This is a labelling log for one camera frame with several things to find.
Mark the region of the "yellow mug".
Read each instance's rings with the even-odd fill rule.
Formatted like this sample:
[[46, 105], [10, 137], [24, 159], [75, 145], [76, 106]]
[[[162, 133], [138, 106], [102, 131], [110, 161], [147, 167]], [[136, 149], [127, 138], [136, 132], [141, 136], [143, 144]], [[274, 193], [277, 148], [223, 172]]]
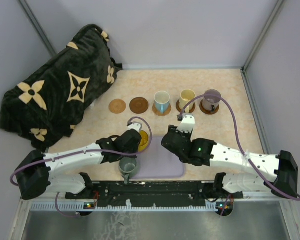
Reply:
[[141, 136], [141, 141], [138, 146], [138, 152], [142, 152], [148, 147], [150, 138], [148, 133], [144, 130], [141, 130], [139, 134]]

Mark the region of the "grey green mug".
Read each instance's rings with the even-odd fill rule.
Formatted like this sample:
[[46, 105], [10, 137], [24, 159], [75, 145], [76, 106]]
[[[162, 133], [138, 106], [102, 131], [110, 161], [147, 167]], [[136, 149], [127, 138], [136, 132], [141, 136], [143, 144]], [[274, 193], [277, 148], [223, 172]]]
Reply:
[[119, 161], [119, 171], [127, 185], [132, 177], [139, 172], [140, 165], [136, 158], [124, 157]]

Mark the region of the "woven rattan coaster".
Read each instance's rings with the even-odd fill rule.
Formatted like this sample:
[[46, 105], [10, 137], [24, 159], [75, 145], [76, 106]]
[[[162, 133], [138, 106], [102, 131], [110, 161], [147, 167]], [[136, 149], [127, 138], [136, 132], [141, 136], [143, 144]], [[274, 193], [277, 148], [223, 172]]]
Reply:
[[159, 110], [157, 110], [155, 104], [152, 105], [152, 111], [153, 111], [153, 113], [154, 113], [155, 115], [159, 116], [159, 117], [164, 117], [164, 116], [169, 115], [170, 112], [171, 112], [171, 110], [172, 110], [172, 107], [171, 107], [170, 104], [169, 104], [167, 110], [166, 110], [164, 113], [161, 113]]
[[121, 114], [125, 111], [127, 105], [122, 99], [114, 99], [110, 102], [108, 109], [113, 114]]

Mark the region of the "dark brown wooden coaster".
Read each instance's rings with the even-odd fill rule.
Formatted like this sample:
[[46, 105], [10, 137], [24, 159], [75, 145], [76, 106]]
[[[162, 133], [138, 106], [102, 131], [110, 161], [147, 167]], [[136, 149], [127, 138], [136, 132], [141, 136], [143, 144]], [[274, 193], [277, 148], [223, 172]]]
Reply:
[[149, 102], [143, 97], [135, 97], [129, 103], [129, 108], [134, 114], [143, 114], [149, 108]]

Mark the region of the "light brown wooden coaster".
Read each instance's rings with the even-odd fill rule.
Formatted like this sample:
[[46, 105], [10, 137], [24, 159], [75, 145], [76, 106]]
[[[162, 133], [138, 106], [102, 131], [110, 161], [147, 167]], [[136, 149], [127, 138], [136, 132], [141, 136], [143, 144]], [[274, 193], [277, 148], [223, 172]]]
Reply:
[[214, 114], [216, 114], [216, 113], [219, 111], [219, 109], [220, 109], [220, 106], [219, 106], [219, 105], [218, 105], [216, 108], [214, 108], [214, 105], [212, 105], [212, 106], [213, 106], [212, 110], [206, 110], [206, 109], [204, 108], [204, 106], [203, 106], [203, 100], [200, 101], [200, 105], [199, 105], [200, 110], [201, 110], [203, 113], [205, 113], [206, 115], [214, 115]]

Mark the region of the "purple translucent mug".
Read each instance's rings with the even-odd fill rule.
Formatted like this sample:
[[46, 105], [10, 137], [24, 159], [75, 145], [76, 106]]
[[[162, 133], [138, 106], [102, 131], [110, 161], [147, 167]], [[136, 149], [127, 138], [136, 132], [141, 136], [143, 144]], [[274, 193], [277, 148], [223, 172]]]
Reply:
[[215, 89], [209, 89], [204, 93], [205, 97], [203, 98], [203, 107], [211, 111], [214, 108], [216, 109], [220, 103], [220, 97], [222, 96], [221, 93]]

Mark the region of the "cream mug blue handle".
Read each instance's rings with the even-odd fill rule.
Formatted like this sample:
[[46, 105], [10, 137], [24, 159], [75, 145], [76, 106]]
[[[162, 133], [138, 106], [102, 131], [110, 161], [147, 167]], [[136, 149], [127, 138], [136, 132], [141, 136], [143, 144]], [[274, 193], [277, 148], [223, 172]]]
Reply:
[[154, 95], [154, 105], [157, 111], [164, 114], [170, 105], [170, 95], [166, 91], [158, 91]]

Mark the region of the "beige mug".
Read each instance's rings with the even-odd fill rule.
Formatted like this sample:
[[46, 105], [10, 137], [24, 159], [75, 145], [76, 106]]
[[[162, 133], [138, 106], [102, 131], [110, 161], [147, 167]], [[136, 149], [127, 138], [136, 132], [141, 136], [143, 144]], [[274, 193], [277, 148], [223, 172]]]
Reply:
[[[179, 106], [180, 106], [181, 110], [195, 97], [196, 97], [196, 94], [193, 90], [191, 90], [191, 89], [183, 90], [180, 93], [180, 97], [179, 97]], [[193, 106], [193, 102], [185, 108], [184, 112], [189, 113], [192, 106]]]

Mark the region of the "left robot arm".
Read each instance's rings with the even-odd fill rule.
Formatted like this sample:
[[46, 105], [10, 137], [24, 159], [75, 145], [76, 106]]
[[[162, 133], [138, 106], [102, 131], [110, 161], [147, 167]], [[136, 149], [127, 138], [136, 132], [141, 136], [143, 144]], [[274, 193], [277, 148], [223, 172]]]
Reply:
[[87, 173], [68, 175], [66, 172], [85, 166], [115, 163], [124, 157], [136, 157], [142, 140], [139, 122], [129, 123], [117, 137], [102, 138], [95, 143], [60, 153], [31, 151], [16, 168], [13, 177], [23, 200], [32, 200], [44, 193], [71, 193], [87, 199], [94, 186]]

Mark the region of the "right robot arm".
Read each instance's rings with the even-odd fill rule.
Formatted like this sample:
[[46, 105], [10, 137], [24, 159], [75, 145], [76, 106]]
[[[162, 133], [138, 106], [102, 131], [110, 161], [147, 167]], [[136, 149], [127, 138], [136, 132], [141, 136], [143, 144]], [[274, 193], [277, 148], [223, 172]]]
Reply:
[[183, 114], [179, 126], [169, 125], [161, 145], [184, 164], [237, 170], [216, 174], [213, 192], [219, 198], [239, 192], [271, 192], [280, 198], [300, 200], [299, 167], [288, 151], [279, 154], [241, 153], [214, 140], [191, 139], [195, 117]]

